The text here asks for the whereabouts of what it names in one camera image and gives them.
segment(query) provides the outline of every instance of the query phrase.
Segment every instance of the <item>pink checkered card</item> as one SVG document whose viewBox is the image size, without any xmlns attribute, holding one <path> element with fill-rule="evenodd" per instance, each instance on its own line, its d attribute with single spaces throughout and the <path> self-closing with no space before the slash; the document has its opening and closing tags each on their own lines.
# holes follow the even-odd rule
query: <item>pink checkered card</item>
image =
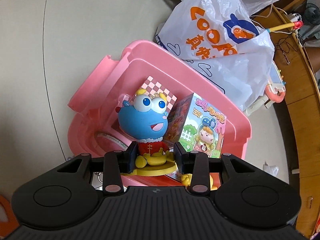
<svg viewBox="0 0 320 240">
<path fill-rule="evenodd" d="M 169 113 L 176 102 L 177 98 L 174 94 L 172 94 L 167 88 L 161 85 L 159 82 L 155 81 L 152 76 L 149 76 L 147 80 L 142 84 L 140 88 L 146 89 L 147 92 L 144 94 L 155 98 L 159 96 L 159 93 L 163 93 L 167 97 L 167 109 L 166 111 Z M 130 103 L 133 105 L 133 101 L 136 98 L 136 95 L 131 99 Z"/>
</svg>

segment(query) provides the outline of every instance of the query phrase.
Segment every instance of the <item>cartoon girl illustration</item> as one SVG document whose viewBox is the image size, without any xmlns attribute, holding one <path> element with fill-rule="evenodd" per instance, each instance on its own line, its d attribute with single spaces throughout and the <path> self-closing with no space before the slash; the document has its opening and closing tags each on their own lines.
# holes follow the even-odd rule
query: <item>cartoon girl illustration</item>
<svg viewBox="0 0 320 240">
<path fill-rule="evenodd" d="M 212 156 L 212 151 L 216 148 L 217 134 L 214 129 L 217 127 L 217 120 L 208 117 L 202 118 L 202 124 L 198 128 L 198 133 L 195 134 L 195 145 L 193 150 L 204 152 L 208 157 Z"/>
</svg>

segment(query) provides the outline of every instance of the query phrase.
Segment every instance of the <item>blue cartoon figurine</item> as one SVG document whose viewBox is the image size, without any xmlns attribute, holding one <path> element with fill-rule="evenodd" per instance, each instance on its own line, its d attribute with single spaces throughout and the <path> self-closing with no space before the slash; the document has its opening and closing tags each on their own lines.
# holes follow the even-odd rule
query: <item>blue cartoon figurine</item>
<svg viewBox="0 0 320 240">
<path fill-rule="evenodd" d="M 168 128 L 167 99 L 163 93 L 151 99 L 145 92 L 145 89 L 136 92 L 133 106 L 125 100 L 123 107 L 116 108 L 121 130 L 138 141 L 140 155 L 135 160 L 137 168 L 174 162 L 173 152 L 162 141 Z"/>
</svg>

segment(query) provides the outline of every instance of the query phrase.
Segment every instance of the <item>product box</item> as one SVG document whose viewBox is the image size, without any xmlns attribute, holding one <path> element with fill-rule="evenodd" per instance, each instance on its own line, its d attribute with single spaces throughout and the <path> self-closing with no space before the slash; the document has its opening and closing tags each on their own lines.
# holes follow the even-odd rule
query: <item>product box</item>
<svg viewBox="0 0 320 240">
<path fill-rule="evenodd" d="M 227 117 L 196 93 L 176 103 L 168 116 L 164 141 L 180 142 L 186 151 L 201 151 L 219 158 Z"/>
</svg>

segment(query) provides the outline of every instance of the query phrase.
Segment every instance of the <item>yellow base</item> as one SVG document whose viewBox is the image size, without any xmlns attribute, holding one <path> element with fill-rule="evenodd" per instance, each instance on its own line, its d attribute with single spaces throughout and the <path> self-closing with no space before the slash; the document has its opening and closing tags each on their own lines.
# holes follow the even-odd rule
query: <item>yellow base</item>
<svg viewBox="0 0 320 240">
<path fill-rule="evenodd" d="M 171 172 L 174 172 L 176 170 L 176 164 L 175 163 L 165 163 L 160 166 L 145 166 L 141 169 L 134 168 L 133 172 L 130 174 L 127 173 L 121 173 L 123 176 L 132 176 L 132 175 L 140 175 L 140 176 L 161 176 L 166 175 Z"/>
</svg>

